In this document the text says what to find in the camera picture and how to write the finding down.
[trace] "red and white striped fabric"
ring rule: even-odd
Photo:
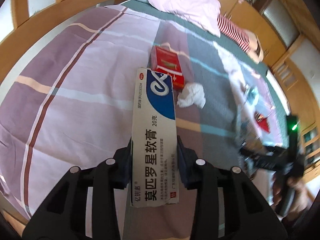
[[[220,32],[235,41],[245,53],[250,51],[249,36],[241,28],[221,14],[218,14],[218,28],[220,29]]]

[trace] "person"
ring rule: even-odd
[[[276,179],[276,173],[273,175],[272,180],[272,194],[274,203],[272,208],[274,208],[277,204],[279,204],[282,196],[281,187]],[[303,221],[311,206],[311,203],[308,197],[307,187],[302,179],[295,179],[291,177],[288,179],[287,185],[294,188],[296,191],[293,202],[289,208],[289,212],[287,216],[282,219],[282,223],[290,235],[290,233],[292,233]]]

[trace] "pink pillow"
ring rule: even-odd
[[[173,13],[220,37],[218,0],[148,0],[159,11]]]

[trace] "cardboard box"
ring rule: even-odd
[[[177,130],[172,80],[140,68],[132,120],[133,207],[178,203]]]
[[[154,71],[170,75],[174,89],[180,90],[184,88],[184,77],[176,53],[159,46],[153,46],[151,50],[151,66]]]

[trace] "bed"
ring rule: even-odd
[[[33,58],[0,107],[0,190],[26,219],[70,167],[94,167],[128,144],[136,72],[150,65],[153,45],[176,52],[186,82],[204,86],[203,109],[176,107],[177,133],[199,157],[223,169],[239,165],[243,83],[258,87],[255,109],[268,115],[271,133],[260,131],[262,141],[287,144],[268,68],[233,41],[135,0],[93,8]],[[255,109],[246,111],[252,117]],[[128,195],[115,192],[123,239],[190,235],[195,191],[181,184],[179,204],[158,208],[132,208]]]

